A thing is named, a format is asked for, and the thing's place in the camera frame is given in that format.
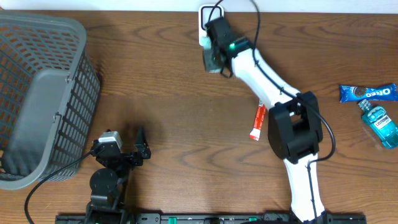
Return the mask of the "white wet wipes pack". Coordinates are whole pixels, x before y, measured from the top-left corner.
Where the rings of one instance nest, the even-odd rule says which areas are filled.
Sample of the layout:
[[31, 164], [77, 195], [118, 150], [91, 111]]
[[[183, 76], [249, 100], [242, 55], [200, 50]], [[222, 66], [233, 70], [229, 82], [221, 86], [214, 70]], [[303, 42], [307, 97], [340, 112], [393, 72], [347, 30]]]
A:
[[225, 66], [225, 57], [221, 53], [220, 47], [212, 42], [208, 36], [202, 37], [201, 40], [205, 70], [209, 73], [222, 74]]

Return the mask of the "blue Oreo cookie pack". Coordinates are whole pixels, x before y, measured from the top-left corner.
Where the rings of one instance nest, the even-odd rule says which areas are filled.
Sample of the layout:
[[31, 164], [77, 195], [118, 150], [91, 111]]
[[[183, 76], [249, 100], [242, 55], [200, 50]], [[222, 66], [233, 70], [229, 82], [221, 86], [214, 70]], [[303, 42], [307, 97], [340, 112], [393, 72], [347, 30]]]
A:
[[390, 84], [379, 88], [363, 86], [340, 86], [340, 102], [368, 101], [397, 101], [397, 85]]

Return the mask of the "teal mouthwash bottle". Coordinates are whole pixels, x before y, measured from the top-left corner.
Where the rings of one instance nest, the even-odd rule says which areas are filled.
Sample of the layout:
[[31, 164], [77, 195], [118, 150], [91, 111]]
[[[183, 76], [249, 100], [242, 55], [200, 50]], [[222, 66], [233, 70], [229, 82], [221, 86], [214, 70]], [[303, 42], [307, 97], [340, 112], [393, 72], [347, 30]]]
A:
[[373, 106], [366, 99], [360, 101], [358, 106], [363, 111], [361, 119], [379, 137], [387, 149], [397, 147], [397, 125], [381, 106]]

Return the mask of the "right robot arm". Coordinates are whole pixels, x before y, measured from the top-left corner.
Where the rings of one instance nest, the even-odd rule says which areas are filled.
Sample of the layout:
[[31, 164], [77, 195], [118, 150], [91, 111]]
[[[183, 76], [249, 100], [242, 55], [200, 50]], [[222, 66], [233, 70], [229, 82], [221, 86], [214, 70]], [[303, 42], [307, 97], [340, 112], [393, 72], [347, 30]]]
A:
[[323, 139], [317, 98], [285, 82], [250, 40], [232, 31], [225, 18], [213, 19], [205, 27], [213, 60], [231, 69], [268, 110], [268, 142], [287, 169], [292, 212], [303, 223], [317, 221], [325, 211], [317, 178]]

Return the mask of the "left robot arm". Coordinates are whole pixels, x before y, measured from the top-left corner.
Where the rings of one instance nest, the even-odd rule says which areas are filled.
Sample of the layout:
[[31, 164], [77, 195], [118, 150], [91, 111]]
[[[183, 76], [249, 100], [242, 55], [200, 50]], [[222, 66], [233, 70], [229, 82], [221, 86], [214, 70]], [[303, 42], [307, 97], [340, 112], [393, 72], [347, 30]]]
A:
[[151, 157], [144, 128], [138, 129], [134, 151], [122, 152], [122, 145], [119, 133], [111, 130], [93, 141], [90, 152], [103, 167], [90, 179], [91, 196], [83, 221], [86, 224], [136, 222], [135, 215], [124, 208], [124, 198], [131, 171]]

